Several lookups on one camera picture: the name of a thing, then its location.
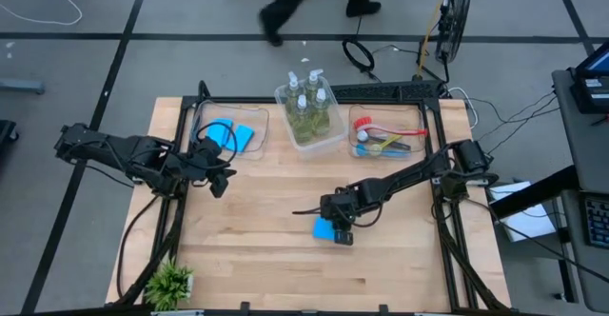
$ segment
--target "gray floor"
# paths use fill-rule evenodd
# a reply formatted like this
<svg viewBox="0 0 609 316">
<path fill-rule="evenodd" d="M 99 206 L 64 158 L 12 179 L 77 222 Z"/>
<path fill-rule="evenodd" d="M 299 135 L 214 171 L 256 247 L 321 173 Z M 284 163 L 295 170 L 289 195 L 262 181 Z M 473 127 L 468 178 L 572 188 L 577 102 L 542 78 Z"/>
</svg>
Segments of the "gray floor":
<svg viewBox="0 0 609 316">
<path fill-rule="evenodd" d="M 0 32 L 113 32 L 125 27 L 134 0 L 73 0 L 84 13 L 73 27 L 38 25 L 0 10 Z M 135 32 L 254 34 L 257 10 L 270 0 L 145 0 Z M 380 14 L 365 18 L 362 33 L 417 35 L 425 32 L 437 0 L 380 0 Z M 609 33 L 603 0 L 573 0 L 591 36 Z M 29 17 L 68 21 L 74 11 L 63 0 L 0 0 Z M 285 25 L 285 33 L 352 33 L 357 20 L 344 17 L 344 0 L 307 0 Z M 561 0 L 472 0 L 466 35 L 577 36 Z M 14 42 L 10 49 L 5 46 Z M 367 42 L 370 49 L 389 43 Z M 414 49 L 415 43 L 394 43 Z M 55 159 L 53 145 L 64 124 L 88 123 L 108 75 L 118 41 L 0 40 L 0 77 L 43 80 L 42 96 L 0 92 L 0 119 L 19 124 L 21 140 L 0 171 L 0 314 L 18 313 L 68 185 L 71 167 Z M 451 87 L 494 102 L 508 117 L 550 91 L 554 69 L 575 66 L 586 56 L 581 44 L 465 43 L 450 66 Z M 414 56 L 386 50 L 375 55 L 384 81 L 409 80 Z M 439 70 L 439 66 L 429 63 Z M 258 41 L 131 41 L 106 110 L 101 131 L 143 134 L 157 96 L 194 94 L 200 79 L 214 95 L 270 95 L 294 70 L 304 76 L 323 68 L 332 84 L 368 83 L 343 55 L 340 42 L 286 42 L 274 49 Z M 499 121 L 477 104 L 480 137 Z M 485 138 L 486 149 L 513 126 Z M 539 180 L 571 163 L 560 115 L 529 122 L 493 153 L 493 170 L 504 180 Z M 78 190 L 37 310 L 100 306 L 128 209 L 130 191 L 94 171 Z M 506 278 L 515 307 L 560 315 L 582 315 L 583 305 L 552 300 L 558 265 L 524 255 L 501 242 Z"/>
</svg>

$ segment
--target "plastic bottle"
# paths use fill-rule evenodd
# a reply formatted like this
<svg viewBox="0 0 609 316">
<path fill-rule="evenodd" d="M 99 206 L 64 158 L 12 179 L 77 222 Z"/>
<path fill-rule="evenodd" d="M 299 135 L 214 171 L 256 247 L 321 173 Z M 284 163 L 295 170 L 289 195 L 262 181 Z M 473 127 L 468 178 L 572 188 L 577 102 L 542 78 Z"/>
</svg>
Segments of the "plastic bottle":
<svg viewBox="0 0 609 316">
<path fill-rule="evenodd" d="M 298 96 L 298 103 L 294 111 L 292 121 L 294 139 L 298 144 L 309 142 L 313 138 L 313 125 L 311 123 L 311 111 L 306 102 L 306 96 Z"/>
<path fill-rule="evenodd" d="M 319 88 L 313 102 L 313 133 L 317 136 L 323 136 L 330 132 L 330 114 L 328 113 L 329 103 L 325 95 L 325 89 Z"/>
<path fill-rule="evenodd" d="M 287 101 L 285 101 L 285 111 L 287 112 L 288 118 L 294 117 L 294 110 L 296 109 L 296 103 L 298 102 L 298 96 L 303 94 L 303 89 L 300 84 L 298 84 L 298 77 L 294 72 L 290 71 L 289 76 L 289 84 L 285 89 L 285 95 L 287 95 Z"/>
<path fill-rule="evenodd" d="M 315 101 L 317 90 L 321 87 L 319 75 L 324 73 L 323 69 L 314 69 L 308 75 L 308 80 L 304 83 L 304 93 L 306 93 L 306 101 L 312 104 Z"/>
</svg>

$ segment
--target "white cable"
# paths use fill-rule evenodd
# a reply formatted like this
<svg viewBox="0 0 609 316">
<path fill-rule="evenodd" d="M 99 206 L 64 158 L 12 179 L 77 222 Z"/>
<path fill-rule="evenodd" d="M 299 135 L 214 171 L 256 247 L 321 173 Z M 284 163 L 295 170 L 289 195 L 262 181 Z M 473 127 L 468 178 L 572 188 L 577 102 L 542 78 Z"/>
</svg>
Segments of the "white cable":
<svg viewBox="0 0 609 316">
<path fill-rule="evenodd" d="M 80 21 L 80 19 L 83 18 L 83 12 L 80 10 L 80 8 L 78 8 L 78 6 L 76 6 L 76 4 L 74 2 L 72 2 L 72 0 L 67 0 L 75 9 L 76 11 L 78 11 L 78 18 L 72 22 L 59 22 L 59 21 L 44 21 L 44 20 L 35 20 L 35 19 L 30 19 L 28 17 L 25 16 L 21 16 L 15 12 L 13 12 L 12 10 L 8 9 L 7 7 L 5 7 L 4 5 L 0 4 L 0 8 L 2 8 L 3 10 L 6 10 L 9 14 L 11 14 L 12 16 L 24 20 L 24 21 L 30 21 L 33 23 L 39 23 L 39 24 L 46 24 L 46 25 L 60 25 L 60 26 L 72 26 L 78 23 L 78 21 Z"/>
<path fill-rule="evenodd" d="M 467 100 L 467 104 L 469 105 L 469 107 L 472 109 L 472 112 L 474 113 L 474 125 L 469 127 L 470 129 L 473 129 L 475 126 L 478 125 L 478 113 L 474 109 L 474 105 L 472 104 L 472 101 L 469 100 L 469 96 L 467 95 L 467 92 L 465 92 L 464 89 L 461 89 L 461 88 L 450 88 L 448 90 L 448 92 L 450 92 L 452 90 L 459 90 L 463 94 L 463 96 L 465 96 L 465 100 Z"/>
</svg>

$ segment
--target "person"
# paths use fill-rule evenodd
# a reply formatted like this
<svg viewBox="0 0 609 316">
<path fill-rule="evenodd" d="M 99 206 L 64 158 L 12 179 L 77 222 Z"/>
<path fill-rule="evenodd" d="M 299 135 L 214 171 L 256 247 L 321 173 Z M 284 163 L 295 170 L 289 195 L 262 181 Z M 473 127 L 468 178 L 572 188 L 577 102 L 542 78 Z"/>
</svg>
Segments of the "person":
<svg viewBox="0 0 609 316">
<path fill-rule="evenodd" d="M 260 23 L 266 41 L 272 46 L 279 47 L 284 40 L 279 35 L 279 28 L 287 22 L 303 0 L 275 0 L 264 7 L 259 14 Z M 381 3 L 370 0 L 348 0 L 346 6 L 347 17 L 357 17 L 378 12 Z"/>
</svg>

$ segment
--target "floor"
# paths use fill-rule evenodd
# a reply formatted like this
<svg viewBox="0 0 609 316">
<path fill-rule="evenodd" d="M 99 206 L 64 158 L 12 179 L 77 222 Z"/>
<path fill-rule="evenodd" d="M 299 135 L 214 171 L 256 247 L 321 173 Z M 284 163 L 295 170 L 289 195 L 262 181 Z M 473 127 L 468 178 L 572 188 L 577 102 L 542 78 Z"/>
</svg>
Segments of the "floor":
<svg viewBox="0 0 609 316">
<path fill-rule="evenodd" d="M 116 135 L 144 134 L 157 96 L 195 94 L 201 79 L 213 95 L 231 96 L 271 95 L 290 70 L 304 76 L 321 68 L 332 84 L 369 83 L 341 49 L 342 34 L 357 28 L 357 20 L 344 17 L 344 0 L 306 0 L 283 28 L 291 41 L 279 49 L 261 41 L 256 20 L 270 0 L 73 1 L 84 16 L 71 27 L 32 24 L 0 10 L 0 77 L 42 80 L 47 87 L 41 96 L 0 92 L 0 119 L 16 121 L 21 131 L 0 171 L 2 315 L 22 310 L 34 277 L 34 292 L 41 290 L 30 295 L 27 310 L 100 306 L 106 297 L 130 191 L 94 171 L 85 172 L 75 192 L 69 188 L 72 167 L 52 149 L 63 125 L 93 122 Z M 364 44 L 415 49 L 437 0 L 379 1 L 383 10 L 362 21 Z M 609 34 L 605 0 L 570 1 L 575 13 L 563 0 L 472 0 L 450 86 L 493 102 L 504 118 L 538 100 L 550 91 L 553 70 L 575 66 L 586 57 L 584 44 L 597 46 Z M 64 0 L 0 3 L 32 18 L 75 17 Z M 574 26 L 578 20 L 582 27 Z M 409 80 L 415 72 L 412 54 L 385 50 L 375 57 L 383 81 Z M 499 120 L 487 105 L 475 107 L 479 138 Z M 485 137 L 483 147 L 491 149 L 515 127 Z M 507 181 L 536 181 L 571 163 L 557 112 L 531 120 L 493 155 L 492 169 Z M 45 281 L 41 256 L 60 207 L 70 206 L 63 236 L 53 237 L 59 241 L 54 259 L 43 261 L 50 263 Z M 514 307 L 594 314 L 550 297 L 561 290 L 552 278 L 555 262 L 500 244 Z"/>
</svg>

